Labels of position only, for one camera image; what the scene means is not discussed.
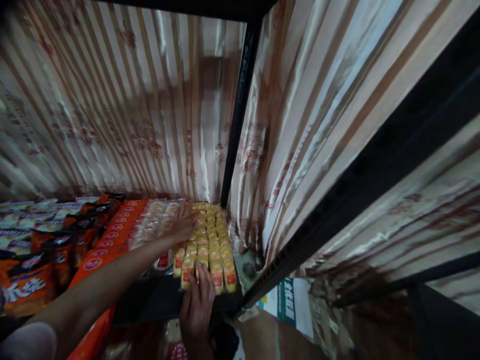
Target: finger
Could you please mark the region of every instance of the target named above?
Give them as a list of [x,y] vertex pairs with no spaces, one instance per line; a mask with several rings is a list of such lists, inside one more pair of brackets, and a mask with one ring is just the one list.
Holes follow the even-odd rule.
[[209,275],[205,271],[204,266],[200,263],[198,264],[198,273],[200,274],[200,297],[202,304],[208,304],[210,297],[210,282]]
[[191,305],[193,306],[200,302],[199,286],[197,284],[197,279],[191,272],[188,273],[188,279],[190,280]]
[[183,296],[183,302],[181,304],[180,317],[179,317],[181,322],[188,321],[191,300],[192,300],[192,291],[190,289],[187,289],[187,291],[185,291],[185,295]]
[[214,299],[215,299],[215,284],[214,284],[214,279],[212,278],[212,275],[207,271],[207,276],[206,278],[208,279],[208,284],[209,284],[209,287],[208,287],[208,290],[209,290],[209,301],[210,301],[210,304],[213,304],[214,303]]

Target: plastic wrapper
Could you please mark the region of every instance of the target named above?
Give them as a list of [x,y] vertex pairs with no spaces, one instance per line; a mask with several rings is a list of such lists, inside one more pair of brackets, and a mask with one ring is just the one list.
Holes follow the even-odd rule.
[[183,290],[187,290],[190,287],[189,273],[194,273],[195,258],[186,257],[181,265],[181,282],[180,286]]
[[75,202],[79,204],[96,203],[99,199],[100,199],[99,196],[83,196],[83,197],[76,197]]
[[0,260],[0,272],[5,296],[3,310],[8,316],[35,315],[55,298],[52,264],[45,252],[23,256],[16,264],[12,260]]
[[215,286],[215,292],[220,295],[224,291],[224,271],[220,261],[212,260],[210,257],[210,274]]
[[32,253],[44,251],[53,264],[55,282],[59,287],[70,283],[74,237],[71,231],[44,232],[33,230]]
[[232,257],[223,262],[223,276],[226,290],[229,293],[237,291],[237,275],[235,274],[235,263]]
[[35,226],[36,230],[52,232],[62,230],[64,226],[64,221],[62,220],[50,220],[39,223]]
[[56,212],[24,213],[18,219],[15,228],[22,230],[34,229],[39,224],[53,219],[56,214]]
[[13,213],[27,210],[34,204],[34,201],[2,202],[0,204],[0,213]]
[[157,261],[155,261],[153,268],[159,271],[165,271],[172,266],[174,262],[174,254],[172,249],[168,249],[163,253]]
[[173,260],[173,276],[179,278],[182,275],[182,264],[185,259],[185,248],[179,247],[174,256]]
[[46,213],[49,212],[49,207],[58,201],[57,198],[51,198],[34,203],[28,208],[29,213]]

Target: black metal frame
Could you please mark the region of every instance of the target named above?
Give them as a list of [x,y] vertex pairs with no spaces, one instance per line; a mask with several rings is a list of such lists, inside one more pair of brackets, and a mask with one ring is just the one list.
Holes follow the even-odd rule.
[[480,113],[478,39],[479,9],[246,292],[243,308],[298,269]]

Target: orange snack bag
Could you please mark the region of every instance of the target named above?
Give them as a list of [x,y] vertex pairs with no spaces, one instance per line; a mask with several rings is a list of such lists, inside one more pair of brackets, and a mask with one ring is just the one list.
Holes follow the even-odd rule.
[[71,231],[44,232],[32,230],[32,253],[39,250],[48,253],[53,264],[53,274],[58,286],[65,286],[71,280],[73,234]]
[[45,252],[24,255],[0,279],[5,313],[14,318],[35,315],[55,298],[52,265]]

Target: snack display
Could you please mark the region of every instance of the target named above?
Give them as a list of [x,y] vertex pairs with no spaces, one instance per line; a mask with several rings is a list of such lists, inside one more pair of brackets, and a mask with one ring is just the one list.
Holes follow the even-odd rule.
[[38,313],[55,298],[52,264],[45,252],[21,260],[0,260],[5,313],[14,318]]

